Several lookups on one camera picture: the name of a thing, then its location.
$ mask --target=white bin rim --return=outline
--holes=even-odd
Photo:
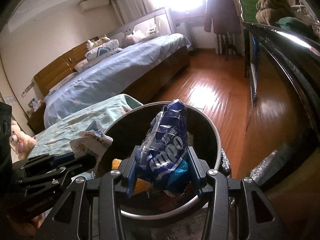
[[[113,122],[112,125],[110,125],[110,127],[108,129],[106,129],[104,131],[104,133],[107,133],[111,127],[113,127],[114,124],[116,124],[119,120],[121,120],[122,118],[124,118],[125,116],[127,116],[128,114],[132,113],[132,112],[135,112],[135,111],[138,111],[144,107],[147,107],[147,106],[155,106],[155,105],[166,105],[170,103],[170,101],[160,101],[160,102],[154,102],[154,103],[149,103],[149,104],[146,104],[146,105],[143,105],[143,106],[139,106],[135,109],[132,109],[131,111],[125,113],[124,115],[122,115],[121,117],[119,117],[116,121]],[[214,131],[214,134],[216,136],[216,139],[217,139],[217,160],[216,160],[216,163],[215,163],[215,166],[214,166],[214,169],[218,170],[219,169],[219,166],[220,166],[220,161],[221,161],[221,140],[220,140],[220,136],[219,136],[219,133],[218,133],[218,129],[216,128],[216,126],[214,125],[214,123],[209,119],[209,117],[207,117],[204,113],[202,113],[200,110],[198,110],[197,108],[193,107],[193,106],[190,106],[188,104],[185,104],[185,106],[187,108],[190,108],[196,112],[198,112],[199,114],[201,114],[208,122],[209,124],[211,125],[213,131]],[[189,209],[191,209],[192,207],[194,207],[196,204],[198,204],[200,202],[200,199],[198,198],[198,196],[195,196],[194,198],[192,198],[190,201],[188,201],[187,203],[185,203],[184,205],[174,209],[174,210],[171,210],[169,212],[166,212],[166,213],[162,213],[162,214],[158,214],[158,215],[136,215],[136,214],[131,214],[131,213],[128,213],[126,211],[123,211],[121,210],[121,214],[125,217],[128,217],[128,218],[132,218],[132,219],[137,219],[137,220],[159,220],[159,219],[167,219],[167,218],[170,218],[170,217],[173,217],[173,216],[176,216],[178,214],[181,214]]]

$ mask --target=teddy bear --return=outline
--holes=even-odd
[[[87,50],[90,51],[98,46],[100,46],[101,44],[110,41],[110,39],[104,35],[101,39],[95,41],[95,42],[91,42],[90,40],[87,41]]]
[[[36,140],[21,131],[17,122],[12,120],[10,143],[15,147],[19,160],[24,160],[36,145]]]

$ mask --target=towel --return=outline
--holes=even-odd
[[[284,17],[293,17],[287,0],[259,0],[256,19],[258,23],[277,26],[276,21]]]
[[[85,54],[85,57],[87,58],[88,62],[92,61],[93,59],[101,56],[102,54],[105,54],[107,52],[111,52],[113,49],[116,49],[119,47],[119,41],[118,40],[110,40],[103,44],[101,44],[98,47],[95,47],[94,49],[90,50]]]

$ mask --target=blue snack bag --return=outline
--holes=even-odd
[[[190,182],[185,161],[188,147],[186,106],[179,99],[173,100],[162,107],[150,126],[136,151],[137,175],[151,182],[154,188],[181,195]]]

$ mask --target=wooden headboard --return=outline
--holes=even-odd
[[[91,41],[97,41],[98,39],[98,37],[95,37]],[[85,59],[84,55],[87,52],[87,42],[84,42],[59,56],[33,77],[44,97],[52,87],[75,72],[75,65]]]

